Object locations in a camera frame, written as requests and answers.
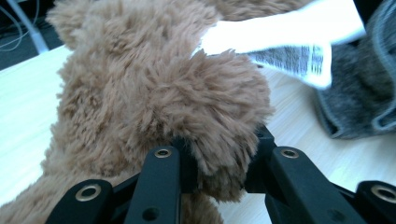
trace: white cable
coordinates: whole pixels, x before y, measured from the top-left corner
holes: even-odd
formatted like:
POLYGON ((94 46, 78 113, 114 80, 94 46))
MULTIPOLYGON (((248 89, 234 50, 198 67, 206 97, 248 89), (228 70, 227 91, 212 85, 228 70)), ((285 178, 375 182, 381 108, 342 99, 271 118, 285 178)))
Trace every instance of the white cable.
MULTIPOLYGON (((36 5, 36 9, 35 9, 35 18, 33 19, 33 24, 35 24, 35 22, 37 21, 37 18, 38 18, 38 12, 39 12, 39 9, 40 9, 40 1, 36 0, 35 1, 35 5, 36 5)), ((4 14, 6 14, 6 16, 8 16, 12 20, 12 22, 14 22, 14 25, 17 27, 18 33, 19 33, 19 37, 18 38, 14 39, 14 40, 11 40, 8 43, 0 46, 0 52, 9 52, 9 51, 12 51, 12 50, 16 49, 21 44, 23 37, 26 36, 27 34, 29 34, 29 31, 27 31, 26 33, 22 34, 22 28, 19 25, 19 23, 17 22, 17 20, 1 6, 0 6, 0 10, 4 14), (18 43, 13 48, 11 48, 11 49, 2 49, 3 47, 12 44, 15 41, 18 41, 18 43)))

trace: teddy bear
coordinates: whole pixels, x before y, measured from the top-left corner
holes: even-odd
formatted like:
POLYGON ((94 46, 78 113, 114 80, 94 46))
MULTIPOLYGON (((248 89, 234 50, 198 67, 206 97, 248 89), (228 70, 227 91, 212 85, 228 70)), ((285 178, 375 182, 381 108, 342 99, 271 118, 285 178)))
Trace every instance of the teddy bear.
POLYGON ((259 68, 231 50, 191 53, 219 20, 291 11, 292 0, 59 0, 48 14, 73 50, 59 75, 58 120, 43 175, 0 208, 1 223, 44 223, 86 179, 117 186, 141 171, 151 148, 183 137, 198 190, 182 196, 183 223, 222 223, 210 201, 237 202, 255 131, 274 112, 259 68))

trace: plush toy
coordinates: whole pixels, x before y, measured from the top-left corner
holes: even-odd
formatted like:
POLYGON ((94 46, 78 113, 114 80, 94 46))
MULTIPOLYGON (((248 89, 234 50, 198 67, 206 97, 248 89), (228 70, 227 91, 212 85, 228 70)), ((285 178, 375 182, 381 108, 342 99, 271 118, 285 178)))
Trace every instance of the plush toy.
POLYGON ((198 162, 198 190, 183 195, 184 223, 221 223, 210 201, 238 201, 255 130, 273 108, 257 66, 231 51, 191 56, 218 20, 294 10, 294 0, 65 0, 48 21, 73 50, 43 175, 0 209, 1 223, 44 223, 77 183, 113 186, 140 172, 148 151, 176 136, 198 162))

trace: gray cloth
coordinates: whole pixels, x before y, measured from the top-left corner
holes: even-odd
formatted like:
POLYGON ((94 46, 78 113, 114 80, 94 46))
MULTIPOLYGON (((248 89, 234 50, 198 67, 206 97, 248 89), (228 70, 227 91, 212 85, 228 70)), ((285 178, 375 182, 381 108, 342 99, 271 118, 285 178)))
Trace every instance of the gray cloth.
POLYGON ((383 1, 357 47, 332 47, 332 87, 317 91, 332 138, 396 133, 396 1, 383 1))

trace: light wood surface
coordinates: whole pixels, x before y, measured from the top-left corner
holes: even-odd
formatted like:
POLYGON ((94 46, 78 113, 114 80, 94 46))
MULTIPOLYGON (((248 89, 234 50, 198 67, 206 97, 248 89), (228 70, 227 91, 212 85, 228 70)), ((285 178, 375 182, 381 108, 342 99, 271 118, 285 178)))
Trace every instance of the light wood surface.
MULTIPOLYGON (((0 71, 0 204, 41 175, 50 125, 57 119, 56 94, 62 90, 57 70, 69 54, 60 47, 0 71)), ((396 185, 395 134, 333 140, 318 123, 312 89, 270 70, 263 73, 276 108, 268 129, 279 146, 304 151, 323 174, 346 189, 354 191, 362 180, 396 185)), ((225 223, 270 223, 264 195, 247 194, 241 203, 219 204, 219 210, 225 223)))

